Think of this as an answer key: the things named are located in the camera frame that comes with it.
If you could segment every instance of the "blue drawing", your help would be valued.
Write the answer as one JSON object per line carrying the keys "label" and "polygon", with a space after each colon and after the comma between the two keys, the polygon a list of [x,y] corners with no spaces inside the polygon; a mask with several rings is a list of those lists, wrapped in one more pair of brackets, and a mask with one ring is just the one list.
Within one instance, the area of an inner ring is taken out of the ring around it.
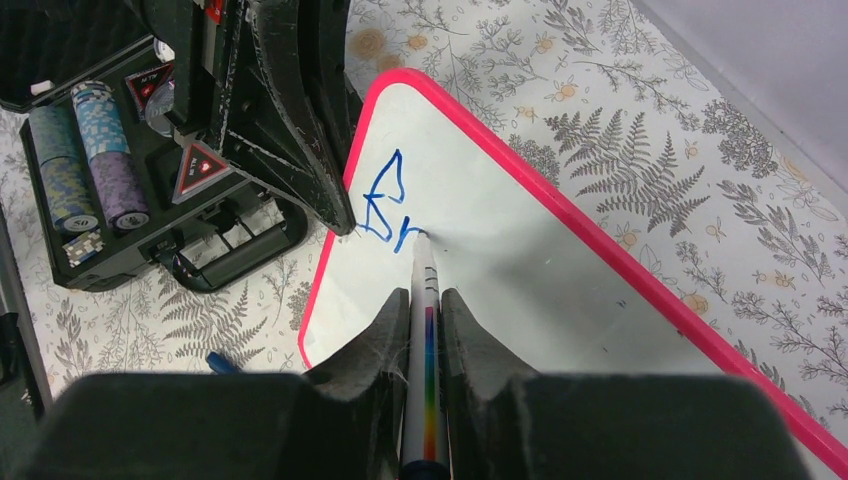
{"label": "blue drawing", "polygon": [[[385,185],[381,185],[383,183],[383,179],[386,177],[386,174],[394,167],[395,175],[389,175],[389,178],[394,178],[394,183],[391,180],[387,180]],[[380,170],[380,173],[377,174],[377,177],[374,179],[374,183],[371,184],[371,191],[363,195],[365,197],[365,201],[368,202],[368,206],[365,208],[365,224],[358,224],[358,226],[362,227],[366,232],[373,233],[380,240],[389,243],[393,236],[394,231],[392,230],[392,226],[389,225],[389,222],[386,220],[386,217],[383,216],[383,213],[380,212],[380,207],[377,205],[376,200],[387,198],[394,202],[397,205],[403,204],[403,201],[406,199],[406,189],[403,186],[403,177],[401,173],[403,172],[403,154],[400,153],[400,149],[396,149],[394,155],[389,160],[389,162]],[[383,188],[391,188],[397,185],[398,195],[392,196],[384,193]],[[372,220],[376,217],[375,222],[378,222],[376,227],[372,225]],[[421,229],[418,227],[410,227],[409,226],[410,219],[408,216],[404,217],[403,224],[400,227],[400,234],[398,241],[395,245],[394,252],[400,252],[400,249],[403,247],[403,242],[406,239],[406,236],[409,235],[410,232],[420,232]]]}

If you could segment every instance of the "pink frame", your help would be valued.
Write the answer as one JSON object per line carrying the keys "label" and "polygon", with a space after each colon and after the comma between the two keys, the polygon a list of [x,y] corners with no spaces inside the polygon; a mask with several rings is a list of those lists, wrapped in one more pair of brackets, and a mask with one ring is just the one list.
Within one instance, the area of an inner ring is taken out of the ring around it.
{"label": "pink frame", "polygon": [[[612,267],[651,305],[671,322],[696,347],[710,358],[723,371],[740,375],[757,384],[768,395],[789,424],[789,429],[821,461],[842,478],[848,478],[848,448],[833,437],[818,422],[810,417],[800,406],[784,394],[768,378],[757,370],[748,360],[704,323],[694,312],[663,286],[650,272],[645,270],[633,257],[625,252],[615,241],[598,228],[583,212],[574,206],[565,196],[536,172],[521,157],[512,151],[485,125],[459,102],[445,92],[436,82],[423,73],[412,69],[396,69],[380,75],[365,98],[356,136],[350,157],[344,172],[345,188],[350,188],[353,174],[359,163],[362,145],[368,132],[368,126],[374,115],[374,107],[383,90],[394,84],[406,84],[416,89],[436,108],[451,119],[468,137],[491,156],[507,173],[527,189],[536,199],[586,245]],[[312,293],[303,316],[303,324],[297,337],[298,348],[303,361],[310,368],[312,364],[306,356],[303,339],[309,328],[309,320],[315,305],[315,298],[321,286],[321,280],[327,267],[330,251],[335,244],[336,235],[327,234],[324,249],[315,272]]]}

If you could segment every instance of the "leaf pattern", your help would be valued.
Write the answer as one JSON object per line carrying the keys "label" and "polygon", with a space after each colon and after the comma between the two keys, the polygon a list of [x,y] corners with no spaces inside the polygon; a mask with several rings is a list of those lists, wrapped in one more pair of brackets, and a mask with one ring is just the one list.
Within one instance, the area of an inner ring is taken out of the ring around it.
{"label": "leaf pattern", "polygon": [[[848,223],[629,0],[350,4],[345,72],[361,95],[398,65],[433,77],[848,442]],[[294,332],[326,229],[214,295],[163,270],[104,293],[62,289],[23,121],[0,113],[0,202],[54,394],[96,371],[208,372],[212,348],[249,370],[304,368]],[[276,220],[265,209],[250,228]],[[210,239],[184,253],[203,263],[224,250]]]}

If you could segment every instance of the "case handle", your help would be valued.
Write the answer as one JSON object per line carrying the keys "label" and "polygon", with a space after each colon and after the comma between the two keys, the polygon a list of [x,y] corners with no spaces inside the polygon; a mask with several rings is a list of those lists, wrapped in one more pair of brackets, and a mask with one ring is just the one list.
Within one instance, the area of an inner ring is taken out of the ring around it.
{"label": "case handle", "polygon": [[265,230],[202,268],[177,250],[156,256],[174,279],[196,293],[212,293],[298,246],[306,238],[306,212],[285,200],[277,200],[284,220]]}

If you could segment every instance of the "whiteboard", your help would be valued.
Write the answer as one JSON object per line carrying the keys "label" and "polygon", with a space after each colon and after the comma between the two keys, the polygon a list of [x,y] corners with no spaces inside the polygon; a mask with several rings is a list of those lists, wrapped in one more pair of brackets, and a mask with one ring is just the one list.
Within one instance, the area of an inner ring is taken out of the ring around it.
{"label": "whiteboard", "polygon": [[362,332],[393,289],[409,288],[423,229],[440,287],[456,288],[536,369],[745,375],[813,452],[844,449],[423,74],[377,79],[344,182],[358,226],[324,244],[298,339],[307,365]]}

